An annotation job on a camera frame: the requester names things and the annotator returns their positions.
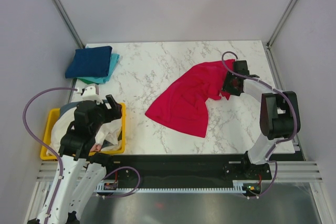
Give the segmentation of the yellow plastic bin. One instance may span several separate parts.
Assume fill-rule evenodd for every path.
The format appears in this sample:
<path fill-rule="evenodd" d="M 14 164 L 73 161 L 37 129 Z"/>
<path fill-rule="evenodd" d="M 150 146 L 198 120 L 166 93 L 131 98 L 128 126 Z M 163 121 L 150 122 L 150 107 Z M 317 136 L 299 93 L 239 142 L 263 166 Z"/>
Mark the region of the yellow plastic bin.
<path fill-rule="evenodd" d="M 65 135 L 70 122 L 74 120 L 77 104 L 77 102 L 71 102 L 49 112 L 43 142 L 55 151 L 59 150 L 60 140 Z M 101 147 L 102 153 L 114 155 L 121 154 L 125 150 L 126 106 L 123 103 L 121 106 L 122 118 L 104 124 L 96 135 L 96 145 Z"/>

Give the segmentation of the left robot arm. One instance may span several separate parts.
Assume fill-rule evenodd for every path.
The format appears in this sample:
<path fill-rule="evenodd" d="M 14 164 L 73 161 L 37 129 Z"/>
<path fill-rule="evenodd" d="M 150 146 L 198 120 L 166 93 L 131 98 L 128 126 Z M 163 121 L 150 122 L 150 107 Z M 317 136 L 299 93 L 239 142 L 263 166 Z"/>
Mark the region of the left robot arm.
<path fill-rule="evenodd" d="M 107 95 L 97 94 L 79 102 L 74 120 L 67 127 L 58 151 L 51 149 L 58 161 L 57 172 L 41 212 L 29 223 L 79 223 L 82 212 L 98 183 L 111 178 L 115 165 L 110 155 L 90 156 L 100 128 L 115 120 L 123 121 L 125 105 Z"/>

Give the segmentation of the red t shirt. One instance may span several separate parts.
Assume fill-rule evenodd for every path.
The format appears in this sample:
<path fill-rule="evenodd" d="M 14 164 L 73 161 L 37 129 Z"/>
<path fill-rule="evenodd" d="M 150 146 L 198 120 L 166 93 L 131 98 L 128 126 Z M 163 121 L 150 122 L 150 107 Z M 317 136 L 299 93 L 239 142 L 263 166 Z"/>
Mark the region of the red t shirt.
<path fill-rule="evenodd" d="M 145 115 L 175 131 L 204 138 L 209 120 L 206 101 L 229 100 L 230 94 L 222 87 L 228 73 L 225 67 L 232 70 L 233 62 L 194 65 L 155 99 Z"/>

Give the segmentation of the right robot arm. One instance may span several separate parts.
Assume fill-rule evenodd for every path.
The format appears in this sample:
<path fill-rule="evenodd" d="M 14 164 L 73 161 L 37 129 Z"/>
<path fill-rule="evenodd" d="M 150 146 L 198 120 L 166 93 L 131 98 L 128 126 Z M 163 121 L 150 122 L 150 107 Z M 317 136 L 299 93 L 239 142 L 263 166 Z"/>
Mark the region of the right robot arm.
<path fill-rule="evenodd" d="M 300 130 L 297 95 L 274 89 L 257 75 L 250 75 L 246 61 L 233 61 L 232 70 L 224 60 L 222 63 L 227 70 L 223 91 L 235 96 L 244 93 L 260 103 L 261 130 L 240 163 L 226 165 L 225 170 L 236 178 L 257 179 L 259 174 L 269 172 L 269 158 L 277 146 L 291 141 Z"/>

